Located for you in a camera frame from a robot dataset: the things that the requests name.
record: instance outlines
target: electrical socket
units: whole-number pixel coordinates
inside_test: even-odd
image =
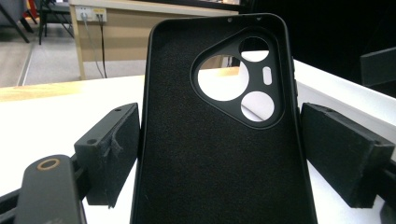
[[[107,21],[107,14],[105,7],[84,7],[76,6],[77,21],[83,21],[81,15],[87,15],[87,21],[99,21],[97,16],[102,15],[102,21]]]

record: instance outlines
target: black chair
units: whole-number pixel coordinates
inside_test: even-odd
[[[41,45],[41,37],[47,36],[48,23],[60,23],[70,36],[74,37],[71,30],[70,7],[68,2],[56,2],[54,0],[35,0],[39,8],[40,24],[38,30],[38,44]]]
[[[29,23],[22,16],[23,12],[27,10],[26,2],[24,0],[0,0],[0,26],[14,27],[23,40],[29,43],[28,38],[22,32],[17,22],[20,21],[26,31],[33,32]]]

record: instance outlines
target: white tabletop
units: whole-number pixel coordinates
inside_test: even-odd
[[[300,103],[329,106],[396,143],[395,99],[303,63],[295,66]],[[111,109],[137,102],[141,110],[143,88],[139,76],[0,90],[0,102],[6,100],[0,103],[0,195],[21,187],[23,171],[32,162],[54,154],[72,156],[74,143]],[[21,95],[32,97],[31,89],[50,93],[22,100]],[[15,92],[18,100],[7,98]],[[351,209],[312,166],[310,174],[320,224],[380,223],[379,197],[374,209]],[[84,203],[88,223],[129,223],[133,187],[134,169],[114,209]]]

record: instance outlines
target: gray floor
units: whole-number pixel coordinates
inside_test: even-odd
[[[29,23],[33,34],[21,27],[29,44],[15,29],[0,27],[0,87],[78,81],[75,40],[60,24],[50,24],[48,36],[38,45],[38,25]],[[145,61],[106,62],[107,77],[143,75],[145,65]],[[84,63],[84,68],[87,79],[101,78],[95,63]]]

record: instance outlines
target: black phone case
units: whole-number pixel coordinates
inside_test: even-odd
[[[260,62],[240,55],[251,37],[268,45]],[[214,55],[246,65],[240,96],[219,101],[201,90],[197,68]],[[271,85],[262,83],[266,66]],[[254,91],[272,98],[270,118],[242,113]],[[158,24],[148,45],[131,223],[317,223],[298,118],[288,32],[278,16]]]

